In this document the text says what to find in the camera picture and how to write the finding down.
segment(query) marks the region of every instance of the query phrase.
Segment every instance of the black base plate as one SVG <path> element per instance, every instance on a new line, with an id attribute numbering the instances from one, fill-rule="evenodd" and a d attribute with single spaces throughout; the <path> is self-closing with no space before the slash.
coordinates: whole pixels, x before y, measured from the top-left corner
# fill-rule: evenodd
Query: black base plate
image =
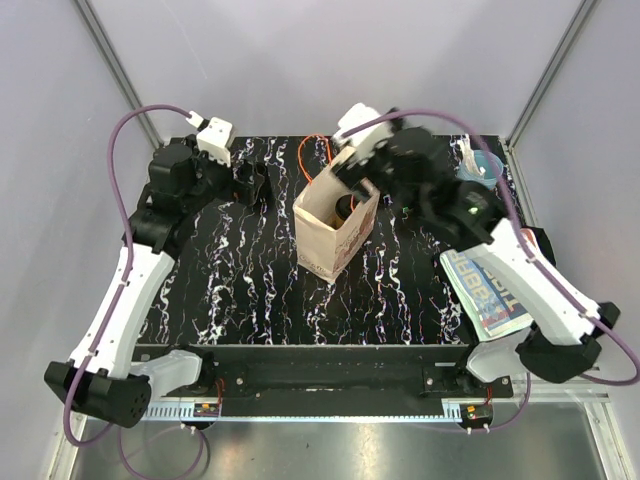
<path id="1" fill-rule="evenodd" d="M 453 366 L 426 367 L 422 370 L 422 376 L 422 396 L 426 398 L 487 398 L 489 387 L 493 398 L 513 397 L 509 377 L 499 377 L 490 384 L 484 384 Z"/>
<path id="2" fill-rule="evenodd" d="M 134 360 L 162 355 L 165 346 L 138 346 Z M 442 415 L 441 399 L 483 398 L 484 390 L 425 395 L 423 372 L 452 371 L 466 346 L 277 347 L 198 346 L 211 351 L 216 377 L 225 384 L 229 417 L 419 416 Z M 513 395 L 496 382 L 494 398 Z M 171 396 L 192 397 L 184 389 Z"/>

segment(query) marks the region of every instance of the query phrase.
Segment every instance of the magazine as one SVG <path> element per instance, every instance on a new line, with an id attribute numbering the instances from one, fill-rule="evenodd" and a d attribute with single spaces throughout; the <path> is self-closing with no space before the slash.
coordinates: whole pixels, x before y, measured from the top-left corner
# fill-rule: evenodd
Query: magazine
<path id="1" fill-rule="evenodd" d="M 533 232 L 527 228 L 521 231 L 539 250 Z M 533 319 L 518 299 L 491 272 L 464 253 L 448 250 L 440 255 L 440 262 L 481 342 L 496 340 L 531 325 Z"/>

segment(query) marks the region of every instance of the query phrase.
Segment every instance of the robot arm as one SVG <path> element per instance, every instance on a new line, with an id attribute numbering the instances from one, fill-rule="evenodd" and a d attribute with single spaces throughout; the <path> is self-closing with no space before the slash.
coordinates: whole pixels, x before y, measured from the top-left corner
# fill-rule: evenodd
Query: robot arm
<path id="1" fill-rule="evenodd" d="M 360 182 L 367 178 L 391 197 L 396 213 L 409 211 L 436 238 L 492 272 L 534 319 L 531 329 L 474 346 L 465 369 L 484 383 L 525 367 L 561 383 L 591 368 L 601 350 L 596 338 L 602 332 L 594 331 L 586 317 L 612 326 L 619 315 L 615 305 L 589 299 L 539 258 L 587 308 L 587 315 L 579 312 L 527 257 L 496 195 L 479 183 L 455 178 L 448 141 L 402 120 L 342 138 L 342 132 L 379 116 L 358 104 L 341 119 L 334 141 L 352 146 L 355 153 L 336 163 L 332 172 L 357 197 L 366 196 Z"/>
<path id="2" fill-rule="evenodd" d="M 244 161 L 232 167 L 230 123 L 195 112 L 188 121 L 199 133 L 171 139 L 149 164 L 149 183 L 129 219 L 134 252 L 129 280 L 74 396 L 74 411 L 123 427 L 134 426 L 149 402 L 172 390 L 189 386 L 202 393 L 213 386 L 213 359 L 206 354 L 180 347 L 132 366 L 135 343 L 151 302 L 194 231 L 195 215 L 216 199 L 254 206 L 269 194 L 265 165 Z M 49 364 L 45 382 L 63 402 L 121 284 L 127 259 L 125 246 L 95 319 L 69 360 Z"/>

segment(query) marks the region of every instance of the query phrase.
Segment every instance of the black marble table surface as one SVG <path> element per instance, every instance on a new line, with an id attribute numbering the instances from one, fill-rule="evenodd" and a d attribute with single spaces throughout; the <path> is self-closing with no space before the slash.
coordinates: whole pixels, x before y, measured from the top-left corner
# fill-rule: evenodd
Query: black marble table surface
<path id="1" fill-rule="evenodd" d="M 458 168 L 458 137 L 447 138 L 451 167 Z M 498 138 L 486 138 L 505 161 Z M 292 205 L 306 185 L 297 162 L 301 141 L 236 139 L 234 158 L 268 165 L 274 205 L 253 212 L 218 203 L 197 216 L 196 231 L 158 292 L 139 343 L 435 344 L 468 338 L 465 314 L 439 268 L 447 245 L 384 206 L 335 284 L 298 267 Z M 324 142 L 309 140 L 303 156 L 309 173 L 319 173 L 327 161 Z M 508 166 L 505 178 L 517 204 Z"/>

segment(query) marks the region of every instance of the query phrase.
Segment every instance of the gray wall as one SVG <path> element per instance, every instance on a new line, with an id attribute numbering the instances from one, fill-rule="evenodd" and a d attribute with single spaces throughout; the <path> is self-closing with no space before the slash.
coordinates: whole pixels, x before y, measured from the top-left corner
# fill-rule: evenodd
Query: gray wall
<path id="1" fill-rule="evenodd" d="M 622 309 L 616 330 L 640 352 L 640 2 L 601 2 L 542 108 L 516 147 L 560 270 L 596 300 Z M 609 378 L 631 375 L 608 340 Z M 613 389 L 640 472 L 640 387 Z"/>
<path id="2" fill-rule="evenodd" d="M 506 135 L 580 2 L 92 3 L 143 103 L 216 115 L 251 135 L 333 132 L 358 101 L 439 108 Z M 176 118 L 157 126 L 187 131 Z"/>
<path id="3" fill-rule="evenodd" d="M 60 430 L 44 371 L 80 340 L 117 260 L 105 151 L 127 106 L 68 0 L 0 2 L 0 65 L 0 477 L 34 479 Z M 150 154 L 137 126 L 117 153 L 132 206 Z"/>

